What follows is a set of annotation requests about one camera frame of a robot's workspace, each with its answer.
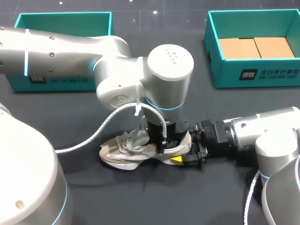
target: screw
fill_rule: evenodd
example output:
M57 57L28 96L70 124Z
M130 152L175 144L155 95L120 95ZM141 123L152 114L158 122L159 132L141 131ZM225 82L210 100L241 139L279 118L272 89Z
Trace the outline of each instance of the screw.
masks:
M22 210L22 209L24 208L24 203L23 203L22 201L17 201L17 202L15 203L15 206L16 206L18 209Z

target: shoe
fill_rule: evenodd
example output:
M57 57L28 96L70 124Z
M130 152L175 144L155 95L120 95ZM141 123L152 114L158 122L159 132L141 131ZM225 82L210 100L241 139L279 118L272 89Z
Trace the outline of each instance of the shoe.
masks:
M175 165L172 157L185 155L190 151L192 140L189 132L185 135L181 144L172 149L165 149L163 154L157 154L156 144L146 144L149 140L147 131L126 132L101 145L99 152L103 162L122 170L134 170L144 160L155 158L169 165Z

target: black connector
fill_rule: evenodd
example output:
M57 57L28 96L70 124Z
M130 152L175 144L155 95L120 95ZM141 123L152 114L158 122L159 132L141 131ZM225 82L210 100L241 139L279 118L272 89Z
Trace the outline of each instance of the black connector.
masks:
M198 166L201 167L202 163L206 163L207 151L202 142L202 131L200 126L196 123L189 129L192 138L192 147L188 154L182 156L182 163L184 166Z
M149 143L154 143L157 146L157 153L163 154L165 149L176 148L181 144L188 131L188 120L182 115L173 124L167 125L167 138L162 136L163 127L148 121Z
M230 145L228 140L228 128L230 129L230 126L225 125L223 122L212 124L210 120L204 120L202 121L202 127L208 153L213 157L225 155Z

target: shoe sole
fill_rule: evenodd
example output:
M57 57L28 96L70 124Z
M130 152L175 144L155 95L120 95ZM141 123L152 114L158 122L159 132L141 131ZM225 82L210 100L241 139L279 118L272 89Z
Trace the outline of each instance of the shoe sole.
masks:
M171 158L169 159L159 159L159 158L156 158L157 160L161 161L162 163L164 164L167 164L167 165L178 165L178 164L175 164L171 161ZM105 162L106 164L112 166L112 167L115 167L117 169L120 169L120 170L135 170L139 164L141 164L144 160L142 161L138 161L138 162L134 162L134 163L126 163L126 164L120 164L120 163L112 163L112 162L108 162L108 161L105 161L104 159L101 158L101 160L103 162Z

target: black tablecloth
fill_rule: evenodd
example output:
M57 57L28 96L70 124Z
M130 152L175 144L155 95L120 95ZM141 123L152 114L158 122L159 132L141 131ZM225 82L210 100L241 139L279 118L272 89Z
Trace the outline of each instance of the black tablecloth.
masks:
M191 52L195 68L183 110L190 124L300 107L298 88L215 89L203 36L204 31L187 31L123 38L134 57L147 56L161 44L181 45ZM44 134L55 149L87 139L110 113L95 93L14 93L2 75L0 102ZM59 157L74 200L73 225L243 223L245 200L257 170L251 154L210 159L201 170L151 161L125 172L99 163L98 146L134 129L138 121L133 109L120 113L93 143ZM250 205L250 225L267 224L260 206L261 188L259 184Z

